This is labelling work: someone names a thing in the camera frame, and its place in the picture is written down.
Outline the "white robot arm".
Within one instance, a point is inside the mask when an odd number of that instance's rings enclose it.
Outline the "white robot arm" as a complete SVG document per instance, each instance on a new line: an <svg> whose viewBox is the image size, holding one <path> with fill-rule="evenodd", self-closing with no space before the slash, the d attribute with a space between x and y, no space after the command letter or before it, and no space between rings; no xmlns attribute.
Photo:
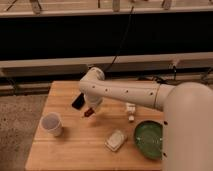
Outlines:
<svg viewBox="0 0 213 171"><path fill-rule="evenodd" d="M90 107L106 97L163 113L162 171L213 171L213 89L196 82L107 81L91 68L79 81Z"/></svg>

